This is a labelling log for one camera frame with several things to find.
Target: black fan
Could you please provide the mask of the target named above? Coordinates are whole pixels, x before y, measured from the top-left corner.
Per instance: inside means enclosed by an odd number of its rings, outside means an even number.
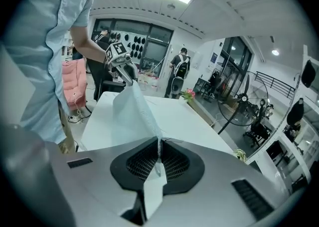
[[[247,72],[243,77],[232,73],[218,88],[218,107],[227,120],[218,132],[220,134],[229,123],[237,126],[249,126],[262,113],[260,107],[268,102],[268,91],[265,83],[255,73]]]

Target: backpack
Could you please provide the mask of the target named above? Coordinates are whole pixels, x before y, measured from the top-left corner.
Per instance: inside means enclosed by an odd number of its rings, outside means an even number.
[[[180,58],[180,62],[174,68],[174,76],[185,79],[187,77],[187,74],[188,74],[189,57],[187,57],[187,59],[184,60],[183,56],[181,54],[179,54],[178,56]]]

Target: white table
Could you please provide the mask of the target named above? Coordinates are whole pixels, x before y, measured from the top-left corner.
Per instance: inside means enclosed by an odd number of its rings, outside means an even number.
[[[104,92],[85,127],[82,144],[87,150],[119,145],[111,138],[115,92]],[[182,100],[145,96],[163,137],[182,140],[232,154],[226,142]]]

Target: potted plant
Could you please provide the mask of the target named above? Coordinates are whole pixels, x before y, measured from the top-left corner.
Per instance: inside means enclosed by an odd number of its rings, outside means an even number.
[[[184,98],[185,103],[187,103],[195,98],[195,92],[192,89],[186,89],[185,92],[181,93],[181,96]]]

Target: black hat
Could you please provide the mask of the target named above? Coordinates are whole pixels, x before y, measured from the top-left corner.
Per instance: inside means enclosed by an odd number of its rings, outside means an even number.
[[[311,61],[308,60],[305,65],[303,74],[301,75],[301,82],[304,84],[304,86],[309,88],[311,83],[314,81],[315,77],[316,77],[316,71],[313,65],[311,64]]]

